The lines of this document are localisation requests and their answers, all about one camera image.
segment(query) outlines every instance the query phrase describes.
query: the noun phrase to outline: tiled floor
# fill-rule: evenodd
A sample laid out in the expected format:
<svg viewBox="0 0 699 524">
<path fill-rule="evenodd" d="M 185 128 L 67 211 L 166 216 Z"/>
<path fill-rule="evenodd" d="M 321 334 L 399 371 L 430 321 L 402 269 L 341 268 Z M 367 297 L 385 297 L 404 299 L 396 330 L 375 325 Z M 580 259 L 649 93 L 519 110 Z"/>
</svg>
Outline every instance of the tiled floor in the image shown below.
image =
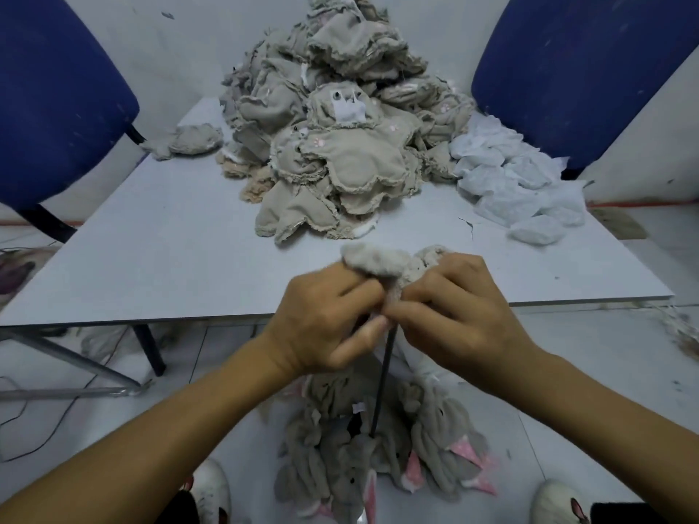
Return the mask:
<svg viewBox="0 0 699 524">
<path fill-rule="evenodd" d="M 677 293 L 675 303 L 699 324 L 699 207 L 631 210 L 651 239 L 626 242 Z M 27 228 L 0 228 L 0 248 L 47 245 L 50 239 Z M 699 363 L 672 343 L 651 309 L 599 309 L 556 306 L 518 309 L 522 323 L 546 350 L 555 352 L 617 390 L 694 431 L 699 431 Z M 75 452 L 103 437 L 156 402 L 202 377 L 230 356 L 252 334 L 252 326 L 192 325 L 163 357 L 165 377 L 140 396 L 78 400 L 55 435 L 30 456 L 0 464 L 0 501 L 46 473 Z M 65 339 L 76 346 L 79 337 Z M 147 363 L 132 339 L 119 345 L 113 367 L 146 381 Z M 12 341 L 0 343 L 0 375 L 21 386 L 84 386 L 90 376 L 60 361 L 37 355 Z M 108 386 L 101 379 L 92 386 Z M 0 379 L 0 389 L 11 385 Z M 489 438 L 498 467 L 492 472 L 500 495 L 469 493 L 447 504 L 424 490 L 412 497 L 380 482 L 381 522 L 525 523 L 530 499 L 544 478 L 576 487 L 587 502 L 637 500 L 591 458 L 555 432 L 510 405 L 470 386 L 460 392 L 477 428 Z M 0 456 L 7 460 L 45 441 L 68 402 L 32 402 L 16 421 L 0 428 Z M 0 403 L 0 422 L 21 404 Z M 229 477 L 234 517 L 253 523 L 289 522 L 287 508 L 273 501 L 272 486 L 283 427 L 298 404 L 275 401 L 265 422 L 252 412 L 214 450 Z"/>
</svg>

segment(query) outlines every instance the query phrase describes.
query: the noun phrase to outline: right hand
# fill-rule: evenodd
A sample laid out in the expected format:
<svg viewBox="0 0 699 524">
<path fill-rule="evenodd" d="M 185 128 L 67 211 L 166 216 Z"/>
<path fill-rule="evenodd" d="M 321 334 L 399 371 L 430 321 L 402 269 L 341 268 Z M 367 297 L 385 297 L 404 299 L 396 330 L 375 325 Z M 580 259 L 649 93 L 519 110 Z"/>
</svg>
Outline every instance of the right hand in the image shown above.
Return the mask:
<svg viewBox="0 0 699 524">
<path fill-rule="evenodd" d="M 487 393 L 510 400 L 544 353 L 529 338 L 482 257 L 448 254 L 382 314 L 421 352 Z"/>
</svg>

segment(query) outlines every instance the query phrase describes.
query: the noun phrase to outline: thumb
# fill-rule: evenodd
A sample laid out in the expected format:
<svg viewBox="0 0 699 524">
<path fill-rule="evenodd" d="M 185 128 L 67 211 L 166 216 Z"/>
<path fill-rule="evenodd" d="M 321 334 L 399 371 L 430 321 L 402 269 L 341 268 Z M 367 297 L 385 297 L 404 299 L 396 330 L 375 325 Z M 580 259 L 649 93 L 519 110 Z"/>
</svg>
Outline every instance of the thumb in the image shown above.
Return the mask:
<svg viewBox="0 0 699 524">
<path fill-rule="evenodd" d="M 339 370 L 358 356 L 370 352 L 390 326 L 391 321 L 385 316 L 378 316 L 368 321 L 345 342 L 337 346 L 330 354 L 328 366 Z"/>
</svg>

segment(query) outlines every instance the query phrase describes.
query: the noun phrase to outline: white sneaker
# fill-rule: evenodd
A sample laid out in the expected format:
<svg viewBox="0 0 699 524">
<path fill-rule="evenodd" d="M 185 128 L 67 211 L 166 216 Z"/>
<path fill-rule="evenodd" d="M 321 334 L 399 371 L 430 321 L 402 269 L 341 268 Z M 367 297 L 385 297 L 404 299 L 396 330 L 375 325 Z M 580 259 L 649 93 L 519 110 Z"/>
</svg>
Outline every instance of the white sneaker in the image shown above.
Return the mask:
<svg viewBox="0 0 699 524">
<path fill-rule="evenodd" d="M 531 504 L 531 524 L 589 524 L 580 496 L 559 481 L 541 484 Z"/>
<path fill-rule="evenodd" d="M 200 524 L 228 524 L 231 491 L 223 469 L 216 460 L 206 458 L 182 487 L 197 503 Z"/>
</svg>

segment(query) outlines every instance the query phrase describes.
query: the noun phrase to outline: black chair leg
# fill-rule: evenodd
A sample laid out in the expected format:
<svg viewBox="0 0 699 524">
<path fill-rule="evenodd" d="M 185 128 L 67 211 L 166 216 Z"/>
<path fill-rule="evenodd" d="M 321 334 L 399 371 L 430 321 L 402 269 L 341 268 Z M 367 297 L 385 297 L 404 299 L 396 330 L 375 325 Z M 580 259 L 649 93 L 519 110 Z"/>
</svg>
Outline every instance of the black chair leg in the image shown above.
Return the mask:
<svg viewBox="0 0 699 524">
<path fill-rule="evenodd" d="M 145 138 L 141 135 L 139 131 L 135 130 L 133 125 L 129 125 L 129 127 L 127 128 L 127 136 L 136 145 L 140 145 L 145 141 Z"/>
<path fill-rule="evenodd" d="M 153 333 L 150 332 L 150 328 L 145 323 L 133 325 L 132 327 L 134 328 L 135 336 L 138 338 L 138 342 L 141 344 L 148 362 L 150 362 L 150 366 L 155 372 L 155 376 L 161 377 L 165 372 L 165 362 L 163 362 L 160 350 L 158 350 L 158 346 L 155 344 Z"/>
<path fill-rule="evenodd" d="M 67 242 L 77 231 L 73 226 L 68 226 L 40 204 L 26 210 L 17 210 L 17 213 L 34 228 L 52 239 L 56 239 L 58 242 Z"/>
</svg>

